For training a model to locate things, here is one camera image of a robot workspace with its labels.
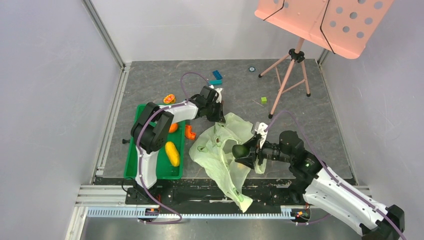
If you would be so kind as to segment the orange fake fruit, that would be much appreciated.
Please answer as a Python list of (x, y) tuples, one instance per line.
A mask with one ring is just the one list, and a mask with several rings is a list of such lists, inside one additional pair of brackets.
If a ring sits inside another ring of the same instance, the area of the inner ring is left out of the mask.
[(179, 128), (179, 124), (178, 123), (172, 123), (169, 127), (169, 133), (175, 133)]

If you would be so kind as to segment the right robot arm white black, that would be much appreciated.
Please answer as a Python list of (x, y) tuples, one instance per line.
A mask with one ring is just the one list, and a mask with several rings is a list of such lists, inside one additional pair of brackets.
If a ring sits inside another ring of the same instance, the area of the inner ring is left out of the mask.
[(278, 143), (263, 140), (255, 133), (243, 144), (232, 147), (237, 163), (249, 168), (266, 160), (289, 164), (295, 179), (288, 197), (295, 204), (314, 205), (353, 229), (363, 240), (405, 239), (405, 212), (397, 205), (373, 200), (345, 181), (304, 147), (295, 131), (280, 133)]

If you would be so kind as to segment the pale green plastic bag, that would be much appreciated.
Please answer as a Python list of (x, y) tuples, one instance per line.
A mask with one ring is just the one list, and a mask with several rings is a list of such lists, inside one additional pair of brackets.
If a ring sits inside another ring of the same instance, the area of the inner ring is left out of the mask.
[(199, 135), (189, 150), (189, 156), (245, 213), (253, 199), (242, 194), (242, 186), (252, 169), (235, 162), (232, 147), (242, 145), (253, 137), (253, 124), (232, 112), (224, 118), (226, 123), (216, 122)]

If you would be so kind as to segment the yellow fake fruit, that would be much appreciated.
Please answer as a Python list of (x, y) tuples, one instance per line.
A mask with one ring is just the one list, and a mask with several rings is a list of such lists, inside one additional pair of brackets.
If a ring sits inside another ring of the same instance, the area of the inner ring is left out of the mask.
[(170, 164), (173, 167), (180, 166), (180, 153), (178, 152), (175, 144), (171, 141), (168, 141), (165, 144), (165, 153), (169, 159)]

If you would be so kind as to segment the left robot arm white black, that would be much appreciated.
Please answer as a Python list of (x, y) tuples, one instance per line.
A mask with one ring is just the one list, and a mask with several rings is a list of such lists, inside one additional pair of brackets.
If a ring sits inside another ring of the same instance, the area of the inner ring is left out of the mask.
[(222, 91), (222, 88), (205, 85), (199, 94), (179, 103), (146, 104), (130, 132), (137, 151), (135, 180), (141, 186), (137, 196), (145, 204), (151, 204), (157, 198), (157, 190), (152, 186), (157, 182), (158, 154), (167, 142), (171, 125), (202, 117), (224, 124)]

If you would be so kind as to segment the dark green fake avocado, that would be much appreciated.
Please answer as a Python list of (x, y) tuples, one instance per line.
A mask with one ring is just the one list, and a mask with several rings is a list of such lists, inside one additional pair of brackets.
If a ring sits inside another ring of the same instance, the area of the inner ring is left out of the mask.
[(245, 158), (250, 154), (250, 148), (243, 144), (235, 144), (231, 152), (235, 159)]

